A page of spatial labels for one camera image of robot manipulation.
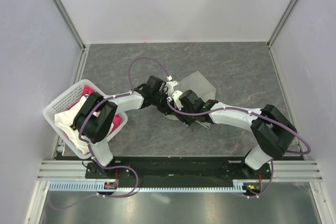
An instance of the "red wire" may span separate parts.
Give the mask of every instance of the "red wire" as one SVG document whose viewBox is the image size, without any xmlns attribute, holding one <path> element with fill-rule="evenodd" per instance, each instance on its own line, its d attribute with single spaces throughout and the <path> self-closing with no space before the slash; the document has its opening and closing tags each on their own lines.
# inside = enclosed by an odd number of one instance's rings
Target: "red wire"
<svg viewBox="0 0 336 224">
<path fill-rule="evenodd" d="M 258 182 L 257 186 L 260 185 L 261 181 L 262 181 L 262 175 L 260 173 L 258 173 L 258 175 L 259 175 L 259 182 Z"/>
</svg>

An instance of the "white cloth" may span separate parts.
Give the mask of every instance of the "white cloth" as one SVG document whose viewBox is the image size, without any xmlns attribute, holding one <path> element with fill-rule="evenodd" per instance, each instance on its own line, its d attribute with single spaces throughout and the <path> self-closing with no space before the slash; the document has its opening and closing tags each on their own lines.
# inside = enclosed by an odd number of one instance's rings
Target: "white cloth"
<svg viewBox="0 0 336 224">
<path fill-rule="evenodd" d="M 77 115 L 80 108 L 86 102 L 88 95 L 81 97 L 78 103 L 76 103 L 71 109 L 55 114 L 55 125 L 65 132 L 68 138 L 74 143 L 75 147 L 80 150 L 83 154 L 89 153 L 88 145 L 78 138 L 78 130 L 73 130 L 70 126 L 73 125 L 73 120 Z"/>
</svg>

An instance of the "aluminum frame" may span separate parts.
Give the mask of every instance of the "aluminum frame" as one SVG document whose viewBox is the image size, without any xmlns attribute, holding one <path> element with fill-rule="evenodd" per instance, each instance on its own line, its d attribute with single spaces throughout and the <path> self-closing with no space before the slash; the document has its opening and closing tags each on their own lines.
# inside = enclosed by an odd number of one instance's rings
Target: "aluminum frame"
<svg viewBox="0 0 336 224">
<path fill-rule="evenodd" d="M 87 60 L 88 54 L 89 54 L 89 50 L 90 50 L 90 45 L 86 45 L 85 49 L 82 50 L 82 53 L 81 53 L 79 61 L 78 61 L 77 70 L 76 70 L 76 73 L 75 73 L 75 76 L 74 76 L 74 81 L 72 82 L 72 84 L 75 84 L 82 79 L 85 64 L 86 64 L 86 60 Z M 59 135 L 56 135 L 55 140 L 54 140 L 54 152 L 51 155 L 51 159 L 55 159 L 58 152 L 63 153 L 64 148 L 65 148 L 65 143 L 59 137 Z"/>
<path fill-rule="evenodd" d="M 89 162 L 91 161 L 84 161 L 84 164 L 87 165 Z M 40 221 L 50 182 L 112 181 L 110 179 L 85 179 L 85 173 L 86 168 L 82 165 L 82 161 L 43 161 L 24 223 L 38 223 Z M 247 183 L 255 181 L 243 179 L 234 180 L 234 182 Z M 274 178 L 272 183 L 284 182 L 309 182 L 322 223 L 336 223 L 333 213 L 330 211 L 332 208 L 328 205 L 324 182 L 315 161 L 274 161 Z"/>
<path fill-rule="evenodd" d="M 270 48 L 274 41 L 277 39 L 279 33 L 281 32 L 283 26 L 287 22 L 289 16 L 293 12 L 296 4 L 298 3 L 298 0 L 290 0 L 289 4 L 287 5 L 285 12 L 283 13 L 282 17 L 280 18 L 275 30 L 273 31 L 271 37 L 269 38 L 269 41 L 267 42 L 268 47 Z"/>
<path fill-rule="evenodd" d="M 269 47 L 268 51 L 269 51 L 269 54 L 270 54 L 270 57 L 271 57 L 271 60 L 272 60 L 272 63 L 273 63 L 275 74 L 277 75 L 277 78 L 278 78 L 278 82 L 279 82 L 279 85 L 280 85 L 280 90 L 281 90 L 283 99 L 285 101 L 285 105 L 286 105 L 286 108 L 287 108 L 289 120 L 293 123 L 294 118 L 293 118 L 293 115 L 292 115 L 292 109 L 291 109 L 290 103 L 288 101 L 288 96 L 287 96 L 287 93 L 286 93 L 285 86 L 283 85 L 283 83 L 281 81 L 281 76 L 280 76 L 280 73 L 279 73 L 275 58 L 274 58 L 273 50 L 272 50 L 272 48 Z"/>
<path fill-rule="evenodd" d="M 77 45 L 83 50 L 85 49 L 86 45 L 83 42 L 83 40 L 81 39 L 78 31 L 76 30 L 73 22 L 71 21 L 71 18 L 69 16 L 69 14 L 67 13 L 63 3 L 61 0 L 52 0 L 56 6 L 56 8 L 58 9 L 62 19 L 64 20 L 64 23 L 67 25 L 67 27 L 69 28 L 73 38 L 75 39 Z"/>
</svg>

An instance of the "gray marble surface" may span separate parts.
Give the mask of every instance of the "gray marble surface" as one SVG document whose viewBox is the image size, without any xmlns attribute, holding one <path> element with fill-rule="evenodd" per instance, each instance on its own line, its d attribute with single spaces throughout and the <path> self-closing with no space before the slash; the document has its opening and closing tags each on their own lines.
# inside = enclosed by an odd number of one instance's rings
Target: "gray marble surface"
<svg viewBox="0 0 336 224">
<path fill-rule="evenodd" d="M 216 99 L 229 105 L 262 108 L 275 105 L 287 110 L 265 42 L 212 42 L 169 44 L 91 45 L 83 73 L 106 94 L 130 90 L 128 67 L 137 57 L 159 59 L 174 80 L 199 71 L 217 89 Z M 140 60 L 132 68 L 134 85 L 150 75 L 165 78 L 153 61 Z M 114 155 L 123 156 L 243 156 L 257 145 L 252 133 L 228 126 L 199 124 L 186 127 L 156 110 L 145 108 L 127 112 L 128 122 L 111 140 Z M 297 141 L 292 150 L 299 150 Z M 65 155 L 73 155 L 67 149 Z"/>
</svg>

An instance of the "pink cloth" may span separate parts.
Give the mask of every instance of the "pink cloth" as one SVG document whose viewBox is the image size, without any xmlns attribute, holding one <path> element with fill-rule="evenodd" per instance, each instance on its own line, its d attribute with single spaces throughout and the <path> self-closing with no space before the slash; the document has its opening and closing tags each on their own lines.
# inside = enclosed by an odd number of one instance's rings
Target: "pink cloth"
<svg viewBox="0 0 336 224">
<path fill-rule="evenodd" d="M 83 88 L 82 96 L 86 94 L 92 94 L 93 92 L 94 92 L 94 89 L 92 87 L 85 85 Z"/>
<path fill-rule="evenodd" d="M 110 132 L 110 134 L 116 130 L 116 128 L 118 128 L 121 124 L 121 116 L 120 115 L 115 115 L 113 118 L 113 128 L 112 131 Z"/>
</svg>

